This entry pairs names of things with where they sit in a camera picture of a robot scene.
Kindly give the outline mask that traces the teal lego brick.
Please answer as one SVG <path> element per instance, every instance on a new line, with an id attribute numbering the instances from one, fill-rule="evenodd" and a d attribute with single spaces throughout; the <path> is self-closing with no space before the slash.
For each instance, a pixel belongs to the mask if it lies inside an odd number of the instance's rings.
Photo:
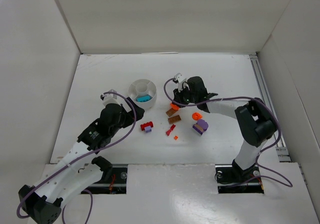
<path id="1" fill-rule="evenodd" d="M 136 99 L 137 102 L 139 103 L 144 103 L 144 102 L 148 102 L 152 99 L 152 97 L 150 95 L 145 95 L 145 96 L 140 96 Z"/>

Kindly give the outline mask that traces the orange round lego piece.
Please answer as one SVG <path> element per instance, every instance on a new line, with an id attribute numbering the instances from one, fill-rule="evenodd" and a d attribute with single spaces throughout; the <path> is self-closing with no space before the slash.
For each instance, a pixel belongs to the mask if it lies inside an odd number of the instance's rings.
<path id="1" fill-rule="evenodd" d="M 198 112 L 194 112 L 194 113 L 192 114 L 192 119 L 195 120 L 195 121 L 198 121 L 198 120 L 200 120 L 200 119 L 202 119 L 202 118 L 203 118 L 203 116 L 202 116 L 200 113 L 198 113 Z"/>

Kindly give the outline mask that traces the orange lego wedge piece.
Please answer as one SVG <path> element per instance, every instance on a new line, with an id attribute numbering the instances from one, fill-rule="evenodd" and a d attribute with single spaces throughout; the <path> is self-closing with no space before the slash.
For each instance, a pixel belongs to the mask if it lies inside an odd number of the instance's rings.
<path id="1" fill-rule="evenodd" d="M 172 109 L 174 109 L 176 111 L 178 111 L 180 109 L 177 105 L 175 105 L 173 103 L 171 103 L 170 106 L 171 106 Z"/>

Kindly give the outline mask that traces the brown lego plate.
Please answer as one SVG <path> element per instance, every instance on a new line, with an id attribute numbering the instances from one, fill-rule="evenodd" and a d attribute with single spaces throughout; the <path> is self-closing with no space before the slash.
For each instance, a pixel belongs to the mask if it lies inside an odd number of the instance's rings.
<path id="1" fill-rule="evenodd" d="M 169 124 L 174 124 L 181 121 L 181 117 L 179 115 L 175 115 L 175 116 L 169 117 L 167 120 Z"/>
<path id="2" fill-rule="evenodd" d="M 166 115 L 167 115 L 168 117 L 171 117 L 171 116 L 174 115 L 176 112 L 177 112 L 177 110 L 171 108 L 171 109 L 169 109 L 168 111 L 166 111 L 165 113 L 166 113 Z"/>

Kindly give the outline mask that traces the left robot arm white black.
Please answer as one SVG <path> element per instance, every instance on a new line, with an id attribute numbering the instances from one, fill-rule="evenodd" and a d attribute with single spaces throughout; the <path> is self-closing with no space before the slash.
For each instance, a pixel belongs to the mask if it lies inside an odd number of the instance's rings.
<path id="1" fill-rule="evenodd" d="M 99 118 L 78 136 L 52 173 L 18 191 L 18 211 L 23 210 L 37 224 L 52 224 L 73 197 L 111 176 L 113 165 L 99 153 L 114 145 L 111 140 L 120 129 L 134 128 L 145 113 L 130 97 L 124 98 L 131 108 L 126 111 L 117 96 L 115 92 L 103 96 L 104 108 Z"/>

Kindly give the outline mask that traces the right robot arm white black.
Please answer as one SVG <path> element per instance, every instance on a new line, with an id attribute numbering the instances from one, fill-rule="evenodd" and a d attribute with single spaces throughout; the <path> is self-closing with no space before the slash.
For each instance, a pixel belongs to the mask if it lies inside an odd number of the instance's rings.
<path id="1" fill-rule="evenodd" d="M 231 164 L 231 176 L 223 180 L 223 173 L 216 172 L 216 180 L 222 185 L 239 185 L 250 179 L 257 158 L 267 142 L 278 130 L 277 121 L 260 98 L 248 96 L 217 97 L 209 93 L 199 76 L 189 79 L 176 74 L 171 81 L 178 85 L 173 90 L 173 104 L 180 108 L 197 107 L 199 110 L 233 118 L 237 121 L 243 143 Z"/>

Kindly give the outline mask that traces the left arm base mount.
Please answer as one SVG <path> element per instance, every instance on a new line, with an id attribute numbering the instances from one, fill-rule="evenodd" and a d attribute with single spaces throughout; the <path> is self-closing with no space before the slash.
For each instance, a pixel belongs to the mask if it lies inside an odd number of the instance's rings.
<path id="1" fill-rule="evenodd" d="M 101 180 L 85 189 L 94 195 L 122 195 L 127 193 L 128 165 L 116 164 L 110 174 L 103 174 Z"/>

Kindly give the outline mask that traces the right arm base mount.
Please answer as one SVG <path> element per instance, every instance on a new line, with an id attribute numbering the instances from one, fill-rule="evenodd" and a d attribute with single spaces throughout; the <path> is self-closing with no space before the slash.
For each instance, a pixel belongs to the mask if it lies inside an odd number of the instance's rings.
<path id="1" fill-rule="evenodd" d="M 253 166 L 247 172 L 236 170 L 231 164 L 217 164 L 214 179 L 219 194 L 263 194 L 264 188 L 259 168 Z"/>

